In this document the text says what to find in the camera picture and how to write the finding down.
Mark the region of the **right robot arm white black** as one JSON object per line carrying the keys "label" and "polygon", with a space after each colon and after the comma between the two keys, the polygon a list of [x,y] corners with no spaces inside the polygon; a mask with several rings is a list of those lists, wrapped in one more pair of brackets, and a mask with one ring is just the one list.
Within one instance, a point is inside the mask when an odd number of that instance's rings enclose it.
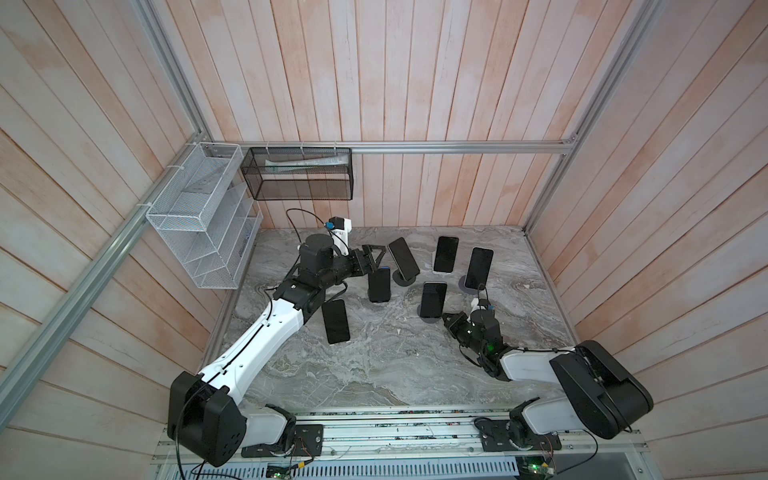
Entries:
{"label": "right robot arm white black", "polygon": [[470,362],[492,378],[561,387],[558,398],[536,397],[509,412],[506,429],[518,449],[531,449],[536,438],[561,431],[585,430],[610,440],[654,407],[649,391],[594,340],[550,349],[511,346],[504,342],[489,307],[469,314],[445,313],[443,323],[460,350],[475,354]]}

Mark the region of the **grey phone stand front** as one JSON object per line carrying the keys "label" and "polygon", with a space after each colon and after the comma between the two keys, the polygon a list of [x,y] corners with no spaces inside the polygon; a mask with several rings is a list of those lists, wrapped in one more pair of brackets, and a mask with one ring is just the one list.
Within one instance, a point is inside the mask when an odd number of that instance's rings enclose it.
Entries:
{"label": "grey phone stand front", "polygon": [[426,324],[435,324],[437,322],[442,322],[442,316],[437,316],[437,317],[425,317],[425,316],[423,316],[422,312],[421,312],[421,307],[420,306],[417,308],[417,316],[418,316],[418,318],[422,322],[424,322]]}

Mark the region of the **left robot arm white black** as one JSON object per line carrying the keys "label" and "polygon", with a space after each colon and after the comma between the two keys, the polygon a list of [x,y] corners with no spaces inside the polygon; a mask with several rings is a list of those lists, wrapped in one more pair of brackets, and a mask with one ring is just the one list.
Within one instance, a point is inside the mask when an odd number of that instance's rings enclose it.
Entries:
{"label": "left robot arm white black", "polygon": [[277,350],[329,305],[327,289],[375,272],[386,251],[383,245],[370,244],[351,249],[333,232],[308,236],[264,312],[246,332],[198,373],[183,371],[173,381],[167,433],[175,445],[214,467],[227,463],[240,448],[256,445],[290,453],[293,414],[268,404],[245,415],[239,405]]}

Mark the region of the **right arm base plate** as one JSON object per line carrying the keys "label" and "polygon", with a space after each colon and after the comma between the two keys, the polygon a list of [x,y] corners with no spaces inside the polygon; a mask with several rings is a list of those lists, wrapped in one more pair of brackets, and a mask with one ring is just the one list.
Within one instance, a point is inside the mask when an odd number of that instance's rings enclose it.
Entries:
{"label": "right arm base plate", "polygon": [[492,420],[478,417],[473,420],[484,452],[530,451],[550,452],[562,449],[558,435],[534,433],[522,419]]}

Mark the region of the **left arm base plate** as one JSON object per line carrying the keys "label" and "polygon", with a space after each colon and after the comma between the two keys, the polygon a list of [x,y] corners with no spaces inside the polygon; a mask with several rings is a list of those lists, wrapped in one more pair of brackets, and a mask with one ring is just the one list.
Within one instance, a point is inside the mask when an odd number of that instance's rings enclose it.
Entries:
{"label": "left arm base plate", "polygon": [[244,447],[241,449],[241,456],[270,460],[287,459],[291,455],[313,458],[321,455],[323,440],[323,425],[297,424],[289,427],[276,444]]}

